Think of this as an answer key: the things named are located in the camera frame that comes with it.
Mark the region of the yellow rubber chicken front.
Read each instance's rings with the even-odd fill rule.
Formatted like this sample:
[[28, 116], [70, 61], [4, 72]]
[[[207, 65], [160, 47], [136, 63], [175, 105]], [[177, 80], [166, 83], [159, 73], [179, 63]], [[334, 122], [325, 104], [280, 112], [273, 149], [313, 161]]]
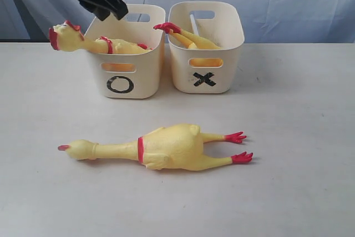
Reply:
[[213, 158], [204, 154], [205, 143], [221, 141], [241, 144], [245, 138], [243, 132], [227, 135], [203, 133], [196, 124], [182, 123], [158, 128], [124, 144], [104, 145], [76, 140], [60, 145], [58, 150], [66, 152], [76, 160], [128, 159], [151, 170], [201, 171], [224, 165], [249, 163], [253, 157], [252, 153], [243, 152], [224, 158]]

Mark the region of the cream bin marked X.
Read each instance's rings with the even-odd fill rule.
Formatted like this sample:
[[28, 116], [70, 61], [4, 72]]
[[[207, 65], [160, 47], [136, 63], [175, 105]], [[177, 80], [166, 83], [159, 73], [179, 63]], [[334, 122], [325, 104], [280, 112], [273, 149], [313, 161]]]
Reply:
[[217, 1], [180, 2], [171, 7], [168, 21], [219, 46], [186, 48], [169, 36], [174, 86], [184, 93], [217, 94], [229, 90], [245, 40], [236, 8]]

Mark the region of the headless chicken with white tube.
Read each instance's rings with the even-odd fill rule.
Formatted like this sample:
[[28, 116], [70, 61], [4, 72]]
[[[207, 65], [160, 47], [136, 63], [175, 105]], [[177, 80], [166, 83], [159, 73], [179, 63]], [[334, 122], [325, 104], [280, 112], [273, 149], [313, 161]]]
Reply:
[[192, 27], [192, 32], [194, 35], [199, 36], [199, 30], [198, 30], [198, 26], [196, 24], [196, 19], [194, 14], [190, 14], [190, 22], [191, 22], [191, 27]]

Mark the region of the cream bin marked O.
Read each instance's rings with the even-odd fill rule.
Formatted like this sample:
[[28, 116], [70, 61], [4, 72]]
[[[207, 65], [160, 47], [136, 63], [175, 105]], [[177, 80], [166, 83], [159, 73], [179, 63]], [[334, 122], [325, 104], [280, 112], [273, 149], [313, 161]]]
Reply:
[[117, 20], [94, 18], [85, 37], [95, 40], [101, 36], [142, 43], [148, 47], [144, 54], [96, 54], [86, 56], [100, 93], [108, 98], [144, 99], [154, 95], [160, 84], [164, 64], [165, 34], [154, 30], [165, 22], [165, 10], [150, 4], [129, 4], [128, 16]]

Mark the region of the headless yellow rubber chicken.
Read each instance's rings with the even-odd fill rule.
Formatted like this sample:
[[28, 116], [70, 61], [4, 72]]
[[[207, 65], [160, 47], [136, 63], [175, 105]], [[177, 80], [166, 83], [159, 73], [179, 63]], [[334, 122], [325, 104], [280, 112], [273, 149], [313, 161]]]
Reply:
[[[194, 35], [171, 22], [156, 24], [153, 26], [153, 29], [164, 31], [166, 34], [178, 40], [187, 49], [221, 49], [221, 47], [217, 46], [214, 42], [204, 37]], [[193, 67], [220, 67], [223, 61], [220, 58], [192, 58], [190, 64]]]

